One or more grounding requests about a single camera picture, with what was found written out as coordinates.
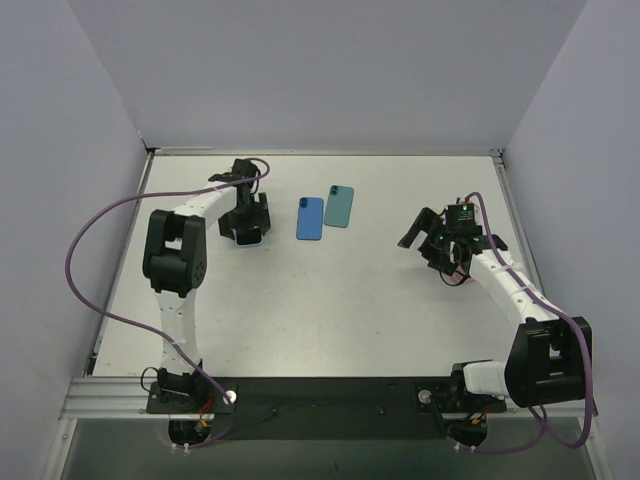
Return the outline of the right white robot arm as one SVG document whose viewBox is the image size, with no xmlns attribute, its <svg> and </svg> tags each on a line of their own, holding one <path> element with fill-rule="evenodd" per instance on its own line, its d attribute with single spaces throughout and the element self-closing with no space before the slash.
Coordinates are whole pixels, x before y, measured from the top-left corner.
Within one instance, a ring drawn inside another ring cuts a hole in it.
<svg viewBox="0 0 640 480">
<path fill-rule="evenodd" d="M 423 234 L 418 250 L 428 267 L 451 278 L 455 287 L 468 280 L 479 284 L 515 329 L 506 360 L 459 365 L 464 392 L 509 398 L 520 407 L 586 399 L 583 355 L 592 340 L 588 322 L 561 318 L 507 244 L 484 232 L 476 212 L 471 202 L 450 204 L 441 212 L 425 207 L 398 243 L 408 249 Z"/>
</svg>

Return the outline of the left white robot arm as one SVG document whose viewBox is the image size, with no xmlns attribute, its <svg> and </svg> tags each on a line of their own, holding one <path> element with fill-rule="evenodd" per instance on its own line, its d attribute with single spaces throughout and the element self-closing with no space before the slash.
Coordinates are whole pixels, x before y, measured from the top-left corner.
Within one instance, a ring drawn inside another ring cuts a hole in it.
<svg viewBox="0 0 640 480">
<path fill-rule="evenodd" d="M 199 408 L 208 388 L 195 321 L 196 293 L 207 272 L 207 232 L 215 226 L 239 247 L 262 243 L 271 220 L 267 195 L 258 186 L 268 170 L 262 159 L 236 159 L 229 171 L 212 175 L 203 192 L 149 217 L 142 271 L 165 334 L 157 382 L 183 411 Z"/>
</svg>

